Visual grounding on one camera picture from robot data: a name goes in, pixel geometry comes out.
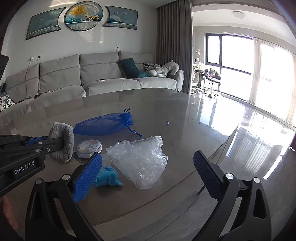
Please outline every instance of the round cartoon case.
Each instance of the round cartoon case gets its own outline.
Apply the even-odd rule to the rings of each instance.
[[[80,158],[90,158],[94,152],[102,151],[102,144],[98,140],[86,140],[81,142],[76,150]]]

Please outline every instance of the patterned pillow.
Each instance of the patterned pillow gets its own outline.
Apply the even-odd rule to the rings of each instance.
[[[148,70],[155,69],[157,67],[162,66],[162,64],[150,64],[150,63],[144,63],[143,65],[144,65],[145,72],[147,72]]]
[[[0,97],[0,112],[15,104],[8,95]]]

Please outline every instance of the metal screw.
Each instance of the metal screw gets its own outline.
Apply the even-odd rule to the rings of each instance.
[[[41,183],[42,183],[42,179],[37,179],[35,183],[36,183],[37,185],[41,184]]]
[[[64,181],[67,181],[67,180],[70,179],[70,175],[66,174],[66,175],[64,175],[64,176],[62,177],[62,179],[63,179]]]
[[[260,183],[260,179],[257,178],[257,177],[255,177],[255,178],[254,178],[254,182],[256,182],[256,183]]]
[[[227,173],[226,178],[231,180],[231,179],[233,179],[233,175],[231,173]]]

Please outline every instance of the gray sponge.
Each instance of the gray sponge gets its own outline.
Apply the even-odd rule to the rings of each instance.
[[[60,151],[50,153],[50,156],[58,162],[70,161],[73,154],[74,134],[73,127],[65,123],[55,122],[47,139],[62,137],[64,148]]]

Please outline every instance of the human hand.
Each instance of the human hand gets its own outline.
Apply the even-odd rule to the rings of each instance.
[[[4,216],[6,217],[10,225],[13,227],[13,229],[17,230],[17,222],[12,212],[12,206],[6,196],[3,196],[2,199],[2,212],[4,213]]]

